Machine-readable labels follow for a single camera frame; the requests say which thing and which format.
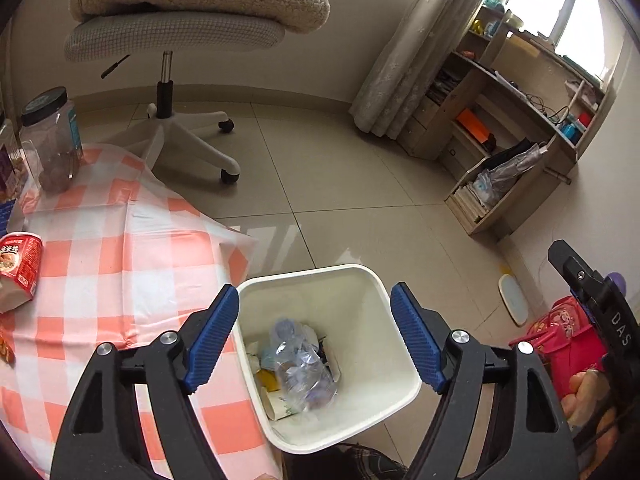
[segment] chair seat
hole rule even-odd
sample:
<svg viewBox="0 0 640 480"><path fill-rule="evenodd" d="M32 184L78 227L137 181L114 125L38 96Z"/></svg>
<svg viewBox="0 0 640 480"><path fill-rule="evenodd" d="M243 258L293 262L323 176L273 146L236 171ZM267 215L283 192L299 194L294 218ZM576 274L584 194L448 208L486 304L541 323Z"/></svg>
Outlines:
<svg viewBox="0 0 640 480"><path fill-rule="evenodd" d="M277 22L216 12L145 12L93 18L66 38L69 61L91 61L137 52L206 47L213 50L271 48L284 38Z"/></svg>

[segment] screw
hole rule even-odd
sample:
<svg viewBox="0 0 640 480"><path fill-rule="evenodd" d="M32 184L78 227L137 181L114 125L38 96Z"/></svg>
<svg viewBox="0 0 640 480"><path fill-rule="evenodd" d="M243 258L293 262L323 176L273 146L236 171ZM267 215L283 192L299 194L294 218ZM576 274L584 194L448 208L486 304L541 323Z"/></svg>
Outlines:
<svg viewBox="0 0 640 480"><path fill-rule="evenodd" d="M169 331L165 332L160 336L160 342L163 345L172 345L176 341L178 341L178 335L175 332Z"/></svg>
<svg viewBox="0 0 640 480"><path fill-rule="evenodd" d="M456 343L464 344L469 342L469 334L464 330L456 330L453 334L451 334L451 338Z"/></svg>
<svg viewBox="0 0 640 480"><path fill-rule="evenodd" d="M531 346L531 343L527 341L520 341L518 343L518 350L523 354L533 354L533 346Z"/></svg>
<svg viewBox="0 0 640 480"><path fill-rule="evenodd" d="M108 353L111 352L111 350L113 349L113 346L111 345L111 343L102 343L101 345L98 346L98 355L107 355Z"/></svg>

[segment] chair base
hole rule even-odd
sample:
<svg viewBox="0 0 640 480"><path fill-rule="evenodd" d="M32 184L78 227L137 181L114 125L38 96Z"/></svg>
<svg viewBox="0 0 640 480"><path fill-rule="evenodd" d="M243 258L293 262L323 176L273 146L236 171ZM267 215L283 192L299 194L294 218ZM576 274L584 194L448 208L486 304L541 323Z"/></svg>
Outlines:
<svg viewBox="0 0 640 480"><path fill-rule="evenodd" d="M225 184L232 184L238 180L240 166L236 160L210 146L191 131L191 129L202 128L203 126L211 126L212 124L217 126L219 123L225 123L229 119L225 112L207 114L173 113L171 117L158 119L156 117L156 105L150 104L146 108L146 114L148 119L111 137L110 143L118 146L132 146L148 140L142 153L142 159L152 170L165 142L171 139L189 155L220 168L222 170L222 180Z"/></svg>

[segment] jar lid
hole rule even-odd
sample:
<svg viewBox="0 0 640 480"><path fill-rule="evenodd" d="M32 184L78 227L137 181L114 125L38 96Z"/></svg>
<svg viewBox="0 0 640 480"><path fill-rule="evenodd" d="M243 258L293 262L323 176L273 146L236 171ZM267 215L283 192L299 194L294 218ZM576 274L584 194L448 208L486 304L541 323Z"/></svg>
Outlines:
<svg viewBox="0 0 640 480"><path fill-rule="evenodd" d="M22 126L31 126L46 119L62 108L67 101L66 88L56 86L32 99L22 109Z"/></svg>

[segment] white trash bin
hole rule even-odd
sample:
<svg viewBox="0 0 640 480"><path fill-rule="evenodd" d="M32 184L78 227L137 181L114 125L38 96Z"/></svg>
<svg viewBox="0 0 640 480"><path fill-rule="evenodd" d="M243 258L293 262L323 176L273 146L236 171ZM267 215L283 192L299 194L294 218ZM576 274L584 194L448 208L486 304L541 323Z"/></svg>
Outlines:
<svg viewBox="0 0 640 480"><path fill-rule="evenodd" d="M404 408L420 378L391 315L379 277L358 265L305 270L247 280L238 287L233 330L255 412L277 448L307 454L342 442ZM328 336L341 371L338 393L324 408L269 420L245 344L265 344L277 320L289 317Z"/></svg>

